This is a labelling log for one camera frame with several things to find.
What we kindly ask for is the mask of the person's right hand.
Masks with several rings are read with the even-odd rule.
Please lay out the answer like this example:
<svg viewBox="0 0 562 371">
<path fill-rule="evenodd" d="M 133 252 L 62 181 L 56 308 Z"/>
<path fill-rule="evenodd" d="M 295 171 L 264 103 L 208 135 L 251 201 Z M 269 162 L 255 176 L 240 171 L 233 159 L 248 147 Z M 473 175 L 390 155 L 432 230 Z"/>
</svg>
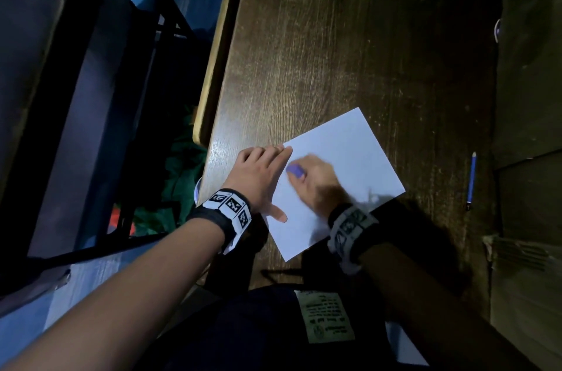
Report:
<svg viewBox="0 0 562 371">
<path fill-rule="evenodd" d="M 351 198 L 341 186 L 333 166 L 327 162 L 327 185 L 292 185 L 299 199 L 324 221 L 341 204 L 351 203 Z"/>
</svg>

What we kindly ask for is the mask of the person's left hand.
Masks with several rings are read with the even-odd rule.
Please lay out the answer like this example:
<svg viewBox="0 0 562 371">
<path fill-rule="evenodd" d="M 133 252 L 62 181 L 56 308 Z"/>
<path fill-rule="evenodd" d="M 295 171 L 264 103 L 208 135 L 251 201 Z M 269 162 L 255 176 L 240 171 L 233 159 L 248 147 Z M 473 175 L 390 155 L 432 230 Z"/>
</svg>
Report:
<svg viewBox="0 0 562 371">
<path fill-rule="evenodd" d="M 278 180 L 287 166 L 293 150 L 290 146 L 285 147 L 270 166 L 262 166 L 264 147 L 249 148 L 253 148 L 253 164 L 247 168 L 236 168 L 235 161 L 221 189 L 229 188 L 240 192 L 247 198 L 251 212 L 263 214 L 265 204 L 272 203 Z"/>
</svg>

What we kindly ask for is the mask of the white paper sheet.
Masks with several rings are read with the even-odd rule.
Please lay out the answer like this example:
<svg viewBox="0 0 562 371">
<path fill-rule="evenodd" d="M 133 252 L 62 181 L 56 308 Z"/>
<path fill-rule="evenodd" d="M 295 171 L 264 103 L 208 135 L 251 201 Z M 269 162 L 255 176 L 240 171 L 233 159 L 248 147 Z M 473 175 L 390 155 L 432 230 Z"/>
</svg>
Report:
<svg viewBox="0 0 562 371">
<path fill-rule="evenodd" d="M 393 166 L 357 107 L 285 142 L 291 160 L 307 154 L 330 163 L 342 187 L 365 211 L 373 211 L 406 192 Z M 273 204 L 287 215 L 281 223 L 267 217 L 271 238 L 288 262 L 329 236 L 329 228 L 298 197 L 283 171 Z"/>
</svg>

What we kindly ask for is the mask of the person's right forearm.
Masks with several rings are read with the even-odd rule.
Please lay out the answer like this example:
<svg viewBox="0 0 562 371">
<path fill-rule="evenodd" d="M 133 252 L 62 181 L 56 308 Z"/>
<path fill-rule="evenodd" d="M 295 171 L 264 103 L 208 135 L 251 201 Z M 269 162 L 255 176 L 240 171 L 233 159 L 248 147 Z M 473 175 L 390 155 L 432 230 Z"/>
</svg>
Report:
<svg viewBox="0 0 562 371">
<path fill-rule="evenodd" d="M 433 369 L 539 371 L 486 320 L 397 247 L 374 245 L 359 260 Z"/>
</svg>

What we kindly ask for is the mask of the person's left forearm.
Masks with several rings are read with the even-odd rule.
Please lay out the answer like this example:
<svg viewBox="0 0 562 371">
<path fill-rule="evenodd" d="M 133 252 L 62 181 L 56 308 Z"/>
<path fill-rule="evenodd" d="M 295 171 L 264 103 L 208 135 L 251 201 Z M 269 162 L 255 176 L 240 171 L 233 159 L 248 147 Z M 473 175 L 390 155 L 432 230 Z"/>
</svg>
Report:
<svg viewBox="0 0 562 371">
<path fill-rule="evenodd" d="M 2 371 L 130 369 L 225 241 L 192 219 L 71 308 Z"/>
</svg>

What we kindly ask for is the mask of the black wristband with marker tags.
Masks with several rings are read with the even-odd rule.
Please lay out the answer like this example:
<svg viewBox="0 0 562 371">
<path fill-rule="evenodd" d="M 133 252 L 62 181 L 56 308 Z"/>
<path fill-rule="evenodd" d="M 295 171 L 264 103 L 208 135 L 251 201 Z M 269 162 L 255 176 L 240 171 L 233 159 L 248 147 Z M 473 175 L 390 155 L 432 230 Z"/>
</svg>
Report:
<svg viewBox="0 0 562 371">
<path fill-rule="evenodd" d="M 232 189 L 216 191 L 201 205 L 197 206 L 187 217 L 204 219 L 217 225 L 225 236 L 220 253 L 231 252 L 252 221 L 249 202 L 240 192 Z"/>
<path fill-rule="evenodd" d="M 329 252 L 344 274 L 358 274 L 361 271 L 359 256 L 380 240 L 377 234 L 379 220 L 355 204 L 344 202 L 330 213 L 328 226 Z"/>
</svg>

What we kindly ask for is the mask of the green cloth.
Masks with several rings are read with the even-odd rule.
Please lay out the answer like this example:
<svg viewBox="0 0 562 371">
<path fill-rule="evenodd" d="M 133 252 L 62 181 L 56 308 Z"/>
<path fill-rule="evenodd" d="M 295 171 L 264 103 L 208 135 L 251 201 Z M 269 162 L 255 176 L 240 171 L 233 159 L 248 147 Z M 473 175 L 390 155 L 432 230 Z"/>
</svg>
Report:
<svg viewBox="0 0 562 371">
<path fill-rule="evenodd" d="M 172 126 L 172 142 L 163 164 L 158 165 L 156 187 L 151 199 L 136 207 L 130 237 L 171 233 L 186 222 L 196 206 L 194 191 L 207 158 L 207 148 L 193 140 L 195 106 L 184 105 Z"/>
</svg>

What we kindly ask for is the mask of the white printed label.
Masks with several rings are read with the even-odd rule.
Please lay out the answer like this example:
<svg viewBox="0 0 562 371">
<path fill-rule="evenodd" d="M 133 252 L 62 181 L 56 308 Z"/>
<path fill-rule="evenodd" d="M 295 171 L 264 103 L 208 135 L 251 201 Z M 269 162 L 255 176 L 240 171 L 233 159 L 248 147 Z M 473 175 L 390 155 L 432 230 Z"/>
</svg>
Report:
<svg viewBox="0 0 562 371">
<path fill-rule="evenodd" d="M 356 339 L 339 294 L 300 290 L 295 290 L 294 294 L 299 302 L 310 344 L 347 342 Z"/>
</svg>

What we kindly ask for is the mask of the person's dark clothing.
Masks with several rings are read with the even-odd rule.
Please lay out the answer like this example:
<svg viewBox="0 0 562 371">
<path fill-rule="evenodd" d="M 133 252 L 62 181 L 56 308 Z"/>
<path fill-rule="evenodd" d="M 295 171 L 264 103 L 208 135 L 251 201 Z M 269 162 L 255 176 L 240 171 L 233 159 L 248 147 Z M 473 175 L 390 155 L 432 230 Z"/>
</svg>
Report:
<svg viewBox="0 0 562 371">
<path fill-rule="evenodd" d="M 271 285 L 205 306 L 152 342 L 133 371 L 432 371 L 397 360 L 377 296 L 335 292 L 356 339 L 310 344 L 295 290 L 305 291 Z"/>
</svg>

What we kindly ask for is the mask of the red object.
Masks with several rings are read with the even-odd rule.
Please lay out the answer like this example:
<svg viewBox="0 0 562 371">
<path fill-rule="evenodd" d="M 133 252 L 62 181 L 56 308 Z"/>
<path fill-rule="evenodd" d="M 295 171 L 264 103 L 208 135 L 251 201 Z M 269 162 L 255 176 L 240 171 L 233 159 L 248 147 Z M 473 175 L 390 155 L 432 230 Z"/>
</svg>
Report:
<svg viewBox="0 0 562 371">
<path fill-rule="evenodd" d="M 111 234 L 114 231 L 116 231 L 118 225 L 119 225 L 119 218 L 121 216 L 121 210 L 120 210 L 120 206 L 118 204 L 114 204 L 112 211 L 111 211 L 111 216 L 109 219 L 109 225 L 108 225 L 108 229 L 107 229 L 107 234 Z M 136 226 L 134 223 L 130 224 L 129 227 L 129 236 L 133 237 L 136 234 Z"/>
</svg>

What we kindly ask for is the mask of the blue pen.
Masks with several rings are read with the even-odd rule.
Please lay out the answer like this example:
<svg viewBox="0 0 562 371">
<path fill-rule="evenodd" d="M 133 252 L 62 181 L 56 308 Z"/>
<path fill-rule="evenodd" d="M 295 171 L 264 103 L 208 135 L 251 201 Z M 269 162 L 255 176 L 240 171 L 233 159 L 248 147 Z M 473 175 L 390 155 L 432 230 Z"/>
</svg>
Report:
<svg viewBox="0 0 562 371">
<path fill-rule="evenodd" d="M 468 181 L 468 184 L 467 184 L 467 200 L 466 200 L 466 203 L 465 203 L 466 211 L 471 211 L 471 209 L 472 209 L 476 167 L 477 167 L 477 153 L 474 151 L 472 153 L 472 157 L 471 157 L 471 161 L 470 161 L 469 181 Z"/>
</svg>

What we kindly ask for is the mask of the cardboard box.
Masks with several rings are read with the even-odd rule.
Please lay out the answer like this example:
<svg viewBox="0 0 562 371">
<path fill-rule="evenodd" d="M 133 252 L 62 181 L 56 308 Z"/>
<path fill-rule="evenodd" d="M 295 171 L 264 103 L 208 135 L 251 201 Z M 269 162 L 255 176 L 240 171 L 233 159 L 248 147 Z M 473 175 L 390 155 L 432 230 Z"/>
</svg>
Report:
<svg viewBox="0 0 562 371">
<path fill-rule="evenodd" d="M 490 322 L 543 371 L 562 371 L 562 246 L 483 237 Z"/>
</svg>

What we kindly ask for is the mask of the black metal frame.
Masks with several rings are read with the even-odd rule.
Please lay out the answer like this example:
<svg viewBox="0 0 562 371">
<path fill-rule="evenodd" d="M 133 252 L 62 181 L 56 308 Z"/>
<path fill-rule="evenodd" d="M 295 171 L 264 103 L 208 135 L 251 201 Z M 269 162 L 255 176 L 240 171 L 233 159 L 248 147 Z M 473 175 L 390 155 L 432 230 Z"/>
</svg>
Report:
<svg viewBox="0 0 562 371">
<path fill-rule="evenodd" d="M 82 206 L 79 236 L 95 231 L 88 248 L 74 248 L 64 254 L 38 257 L 30 254 L 37 221 L 48 182 L 61 144 L 71 101 L 95 25 L 100 20 L 102 0 L 63 0 L 60 16 L 37 80 L 37 89 L 0 195 L 0 301 L 25 302 L 24 295 L 40 296 L 54 288 L 55 280 L 38 294 L 39 281 L 52 269 L 69 268 L 79 262 L 149 245 L 167 233 L 130 237 L 129 227 L 140 192 L 140 172 L 147 167 L 147 152 L 155 146 L 148 134 L 156 116 L 149 118 L 146 102 L 156 88 L 158 60 L 175 34 L 197 44 L 197 37 L 174 0 L 156 0 L 154 11 L 142 11 L 131 1 L 127 42 L 120 65 L 112 78 L 116 85 L 102 130 L 102 142 Z M 121 210 L 119 225 L 107 234 L 114 204 Z"/>
</svg>

